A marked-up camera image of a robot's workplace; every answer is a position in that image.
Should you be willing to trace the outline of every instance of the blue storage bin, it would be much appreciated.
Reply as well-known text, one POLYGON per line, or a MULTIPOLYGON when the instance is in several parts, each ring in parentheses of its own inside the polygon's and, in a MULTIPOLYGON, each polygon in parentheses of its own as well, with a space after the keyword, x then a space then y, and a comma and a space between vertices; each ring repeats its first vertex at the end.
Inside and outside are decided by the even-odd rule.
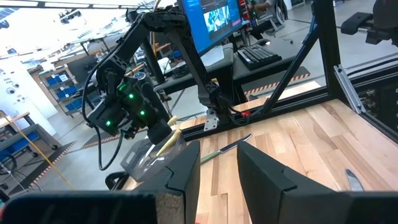
POLYGON ((64 98, 65 97, 65 92, 64 91, 59 91, 58 93, 57 93, 57 97, 58 97, 58 99, 62 99, 62 98, 64 98))
POLYGON ((75 105, 73 105, 73 103, 69 103, 66 105, 68 111, 74 110, 75 109, 75 105))
POLYGON ((59 75, 55 76, 55 80, 57 81, 57 83, 62 82, 61 78, 59 77, 59 75))
POLYGON ((82 100, 81 100, 81 98, 79 98, 79 99, 77 99, 77 100, 74 100, 72 103, 73 103, 74 107, 75 107, 76 109, 78 109, 78 108, 81 108, 82 100))
POLYGON ((8 148, 0 152, 0 161, 7 159, 7 155, 10 155, 8 148))
POLYGON ((69 94, 70 96, 74 95, 77 92, 76 86, 71 86, 67 89, 64 89, 65 94, 69 94))
POLYGON ((180 52, 179 50, 174 51, 174 52, 173 52, 173 57, 174 57, 175 59, 179 59, 180 57, 182 57, 182 56, 181 56, 181 52, 180 52))
MULTIPOLYGON (((27 138, 29 138, 29 140, 31 140, 31 141, 36 141, 39 139, 39 136, 36 134, 36 132, 32 132, 27 135, 27 138)), ((25 138, 22 138, 18 142, 15 142, 12 146, 8 147, 8 149, 9 149, 10 153, 12 154, 12 153, 18 151, 18 149, 26 147, 28 144, 29 144, 29 142, 25 138)))
POLYGON ((57 81, 56 81, 56 79, 50 77, 50 78, 47 78, 47 83, 49 85, 54 85, 54 84, 57 84, 57 81))

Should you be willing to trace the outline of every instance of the red object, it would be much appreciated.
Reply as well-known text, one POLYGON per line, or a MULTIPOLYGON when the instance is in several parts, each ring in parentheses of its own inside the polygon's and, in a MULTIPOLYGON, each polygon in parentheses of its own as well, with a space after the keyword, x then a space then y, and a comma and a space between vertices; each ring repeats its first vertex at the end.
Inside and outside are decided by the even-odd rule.
POLYGON ((0 208, 0 221, 2 220, 2 215, 3 215, 3 213, 4 213, 4 209, 6 208, 6 206, 5 205, 3 205, 1 208, 0 208))
POLYGON ((241 113, 242 116, 249 116, 250 115, 250 111, 245 111, 241 113))

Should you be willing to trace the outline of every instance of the green knife handle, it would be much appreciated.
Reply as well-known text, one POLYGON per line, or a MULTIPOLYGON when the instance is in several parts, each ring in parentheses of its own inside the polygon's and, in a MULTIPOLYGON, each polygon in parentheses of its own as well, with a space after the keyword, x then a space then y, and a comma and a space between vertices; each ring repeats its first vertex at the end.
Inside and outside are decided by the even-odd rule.
POLYGON ((221 154, 220 151, 215 151, 215 152, 210 153, 209 155, 206 155, 203 158, 200 158, 200 165, 204 164, 205 162, 209 161, 210 159, 212 159, 220 154, 221 154))

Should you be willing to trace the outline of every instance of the hazard tape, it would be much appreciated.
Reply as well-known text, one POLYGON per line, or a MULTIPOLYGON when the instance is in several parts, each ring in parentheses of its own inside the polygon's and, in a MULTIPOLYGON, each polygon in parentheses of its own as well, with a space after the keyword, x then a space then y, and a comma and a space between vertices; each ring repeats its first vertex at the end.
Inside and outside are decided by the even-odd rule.
MULTIPOLYGON (((106 143, 106 142, 118 139, 119 137, 120 137, 120 134, 117 134, 115 136, 111 136, 111 137, 108 137, 108 138, 104 138, 104 139, 101 140, 101 143, 106 143)), ((98 145, 98 141, 97 140, 95 140, 92 143, 85 144, 83 147, 81 147, 81 149, 86 149, 88 147, 92 147, 92 146, 96 146, 96 145, 98 145)))
MULTIPOLYGON (((54 159, 54 161, 52 161, 52 164, 55 165, 75 144, 76 141, 72 142, 57 158, 54 159)), ((46 174, 50 169, 51 166, 48 166, 39 176, 36 177, 36 179, 32 183, 30 183, 30 187, 34 184, 37 184, 38 181, 43 178, 44 174, 46 174)))
MULTIPOLYGON (((292 81, 297 81, 297 80, 299 80, 299 79, 307 78, 307 77, 309 77, 309 76, 310 76, 310 74, 309 74, 309 73, 306 73, 306 74, 303 74, 303 75, 300 75, 300 76, 293 77, 290 81, 291 81, 291 82, 292 82, 292 81)), ((255 88, 255 89, 253 89, 253 90, 245 91, 244 94, 245 94, 245 95, 250 95, 250 94, 255 93, 255 92, 258 92, 258 91, 262 91, 262 90, 266 90, 266 89, 268 89, 268 88, 276 87, 278 84, 279 84, 279 82, 271 83, 271 84, 269 84, 269 85, 265 85, 265 86, 262 86, 262 87, 259 87, 259 88, 255 88)))

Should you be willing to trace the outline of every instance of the knife blade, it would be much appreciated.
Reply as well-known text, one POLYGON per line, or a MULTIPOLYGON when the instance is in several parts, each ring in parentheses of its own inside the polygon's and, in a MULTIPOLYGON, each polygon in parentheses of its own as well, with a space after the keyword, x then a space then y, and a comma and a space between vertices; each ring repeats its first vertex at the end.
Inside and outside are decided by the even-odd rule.
POLYGON ((355 191, 355 192, 363 191, 362 184, 360 183, 359 179, 355 176, 355 174, 351 170, 346 169, 346 175, 348 178, 349 186, 351 187, 352 191, 355 191))
POLYGON ((218 155, 220 155, 222 153, 228 152, 229 150, 235 148, 236 146, 238 146, 239 142, 248 140, 252 135, 253 134, 248 134, 247 136, 245 136, 245 137, 243 137, 243 138, 241 138, 241 139, 239 139, 239 140, 237 140, 235 142, 232 142, 231 144, 221 148, 219 151, 215 151, 215 152, 212 152, 212 153, 206 155, 205 157, 200 159, 200 165, 204 164, 205 162, 209 161, 210 159, 212 159, 212 158, 214 158, 214 157, 216 157, 216 156, 218 156, 218 155))

